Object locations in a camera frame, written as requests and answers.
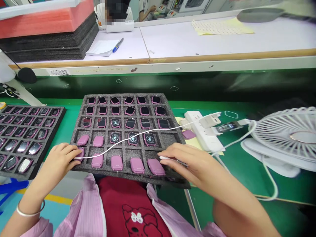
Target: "blue pen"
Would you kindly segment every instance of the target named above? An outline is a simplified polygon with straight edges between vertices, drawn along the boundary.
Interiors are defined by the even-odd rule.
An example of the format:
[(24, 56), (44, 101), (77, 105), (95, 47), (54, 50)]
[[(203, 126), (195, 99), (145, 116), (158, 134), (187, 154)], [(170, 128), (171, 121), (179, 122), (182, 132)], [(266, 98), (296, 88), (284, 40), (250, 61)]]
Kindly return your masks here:
[(121, 45), (121, 43), (123, 42), (123, 40), (124, 40), (124, 38), (122, 38), (122, 39), (118, 42), (118, 44), (114, 47), (113, 53), (115, 53), (115, 52), (117, 51), (117, 49), (119, 48), (119, 46)]

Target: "yellow paper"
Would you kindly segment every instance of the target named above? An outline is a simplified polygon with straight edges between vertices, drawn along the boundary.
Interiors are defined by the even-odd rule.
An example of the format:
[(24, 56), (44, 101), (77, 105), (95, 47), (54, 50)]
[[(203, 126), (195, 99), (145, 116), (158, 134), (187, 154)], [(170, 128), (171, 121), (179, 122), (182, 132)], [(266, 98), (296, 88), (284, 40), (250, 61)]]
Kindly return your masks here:
[(239, 35), (252, 34), (253, 30), (245, 26), (236, 17), (225, 21), (202, 20), (192, 21), (192, 26), (198, 35)]

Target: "notebook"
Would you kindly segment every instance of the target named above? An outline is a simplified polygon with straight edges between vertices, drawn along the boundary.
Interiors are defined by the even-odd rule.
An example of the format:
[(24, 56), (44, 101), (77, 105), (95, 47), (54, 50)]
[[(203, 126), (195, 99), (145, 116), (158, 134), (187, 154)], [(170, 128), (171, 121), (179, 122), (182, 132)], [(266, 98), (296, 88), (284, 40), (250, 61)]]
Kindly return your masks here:
[(86, 55), (108, 57), (119, 40), (99, 40), (86, 52)]

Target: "bangle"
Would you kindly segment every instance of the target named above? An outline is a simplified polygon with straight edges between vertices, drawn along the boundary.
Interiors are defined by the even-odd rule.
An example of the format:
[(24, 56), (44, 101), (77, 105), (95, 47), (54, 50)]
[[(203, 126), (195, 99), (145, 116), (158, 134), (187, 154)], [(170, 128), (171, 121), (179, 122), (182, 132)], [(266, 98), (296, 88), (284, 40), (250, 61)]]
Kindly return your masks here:
[(20, 211), (19, 209), (19, 204), (20, 202), (17, 204), (16, 206), (16, 212), (20, 215), (20, 216), (24, 216), (24, 217), (33, 217), (33, 216), (36, 216), (37, 214), (39, 214), (45, 207), (45, 200), (43, 200), (43, 207), (41, 208), (41, 210), (37, 213), (34, 213), (34, 214), (25, 214), (23, 212)]

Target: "white fan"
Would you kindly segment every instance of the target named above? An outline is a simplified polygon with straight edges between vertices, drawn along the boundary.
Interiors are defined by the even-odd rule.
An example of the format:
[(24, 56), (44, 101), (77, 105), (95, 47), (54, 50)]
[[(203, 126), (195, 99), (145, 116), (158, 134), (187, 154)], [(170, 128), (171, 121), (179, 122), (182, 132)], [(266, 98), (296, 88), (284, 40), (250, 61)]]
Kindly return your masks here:
[(279, 111), (257, 122), (242, 148), (275, 172), (295, 177), (300, 169), (316, 172), (316, 108)]

